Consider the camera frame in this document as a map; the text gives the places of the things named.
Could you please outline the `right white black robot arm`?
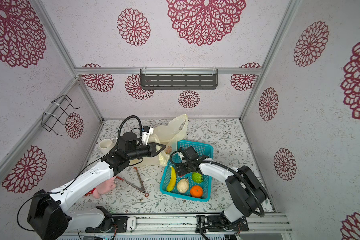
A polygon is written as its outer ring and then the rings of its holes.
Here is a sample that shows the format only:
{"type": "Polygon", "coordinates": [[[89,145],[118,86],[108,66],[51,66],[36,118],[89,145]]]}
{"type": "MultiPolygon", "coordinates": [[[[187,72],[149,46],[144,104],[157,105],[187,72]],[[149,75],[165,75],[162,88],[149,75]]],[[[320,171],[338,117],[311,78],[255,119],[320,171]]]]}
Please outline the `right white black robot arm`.
{"type": "Polygon", "coordinates": [[[227,167],[206,155],[198,155],[193,147],[174,151],[170,162],[179,176],[195,172],[226,184],[233,203],[221,213],[225,225],[236,224],[252,214],[265,216],[262,203],[268,193],[249,167],[227,167]]]}

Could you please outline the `green bumpy fruit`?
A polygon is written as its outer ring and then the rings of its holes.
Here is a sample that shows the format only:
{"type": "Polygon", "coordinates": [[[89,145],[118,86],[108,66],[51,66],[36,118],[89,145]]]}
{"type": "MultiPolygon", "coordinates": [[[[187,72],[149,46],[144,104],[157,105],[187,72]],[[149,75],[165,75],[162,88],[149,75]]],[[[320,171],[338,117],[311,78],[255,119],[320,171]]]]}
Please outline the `green bumpy fruit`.
{"type": "Polygon", "coordinates": [[[199,173],[192,173],[192,180],[197,184],[201,184],[204,181],[204,177],[199,173]]]}

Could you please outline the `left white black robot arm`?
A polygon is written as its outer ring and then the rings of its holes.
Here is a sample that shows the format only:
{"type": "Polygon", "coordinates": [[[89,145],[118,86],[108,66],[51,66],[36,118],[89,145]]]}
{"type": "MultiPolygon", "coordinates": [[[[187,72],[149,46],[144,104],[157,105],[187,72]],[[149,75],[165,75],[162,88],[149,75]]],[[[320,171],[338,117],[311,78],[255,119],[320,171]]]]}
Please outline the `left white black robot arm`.
{"type": "Polygon", "coordinates": [[[40,190],[30,199],[27,222],[31,231],[43,240],[56,240],[71,230],[86,228],[108,232],[113,228],[113,215],[104,207],[71,212],[70,207],[90,190],[116,177],[130,161],[152,158],[166,145],[149,142],[153,129],[139,126],[139,133],[118,130],[115,146],[91,169],[50,192],[40,190]]]}

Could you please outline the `yellow banana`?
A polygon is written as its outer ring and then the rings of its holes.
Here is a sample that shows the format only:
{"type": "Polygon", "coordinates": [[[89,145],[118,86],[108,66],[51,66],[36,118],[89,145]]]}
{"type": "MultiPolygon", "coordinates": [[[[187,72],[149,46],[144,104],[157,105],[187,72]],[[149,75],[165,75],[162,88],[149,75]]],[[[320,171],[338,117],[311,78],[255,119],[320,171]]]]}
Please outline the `yellow banana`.
{"type": "Polygon", "coordinates": [[[174,167],[171,166],[171,179],[167,185],[167,192],[172,192],[176,186],[177,174],[174,167]]]}

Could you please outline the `cream plastic bag orange print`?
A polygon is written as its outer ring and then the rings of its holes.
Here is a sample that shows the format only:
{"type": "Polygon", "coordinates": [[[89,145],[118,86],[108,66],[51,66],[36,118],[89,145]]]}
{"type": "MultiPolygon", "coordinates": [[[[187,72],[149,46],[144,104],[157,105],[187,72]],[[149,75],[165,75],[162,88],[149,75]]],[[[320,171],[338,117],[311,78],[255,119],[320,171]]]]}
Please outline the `cream plastic bag orange print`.
{"type": "Polygon", "coordinates": [[[180,115],[171,120],[167,125],[154,127],[153,134],[149,137],[149,143],[155,142],[166,146],[166,149],[157,156],[143,160],[132,160],[130,165],[137,164],[136,167],[158,165],[166,166],[170,154],[177,149],[177,142],[184,140],[187,136],[188,116],[180,115]]]}

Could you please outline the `large orange fruit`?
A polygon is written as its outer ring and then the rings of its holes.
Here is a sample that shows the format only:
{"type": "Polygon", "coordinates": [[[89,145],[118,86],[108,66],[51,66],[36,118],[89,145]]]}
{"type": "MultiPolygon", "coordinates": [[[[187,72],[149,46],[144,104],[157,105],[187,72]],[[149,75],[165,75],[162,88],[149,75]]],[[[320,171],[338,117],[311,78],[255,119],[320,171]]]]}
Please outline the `large orange fruit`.
{"type": "Polygon", "coordinates": [[[201,198],[204,194],[203,188],[195,185],[191,188],[190,194],[193,198],[201,198]]]}

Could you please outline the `beige pear fruit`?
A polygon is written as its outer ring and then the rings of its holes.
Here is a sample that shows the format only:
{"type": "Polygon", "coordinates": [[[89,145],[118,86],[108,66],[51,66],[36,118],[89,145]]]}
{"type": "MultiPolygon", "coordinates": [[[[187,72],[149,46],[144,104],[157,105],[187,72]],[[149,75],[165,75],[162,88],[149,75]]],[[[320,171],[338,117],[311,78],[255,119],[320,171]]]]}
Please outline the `beige pear fruit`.
{"type": "Polygon", "coordinates": [[[189,186],[190,186],[190,183],[189,183],[188,179],[181,179],[176,185],[177,191],[180,194],[186,193],[189,189],[189,186]]]}

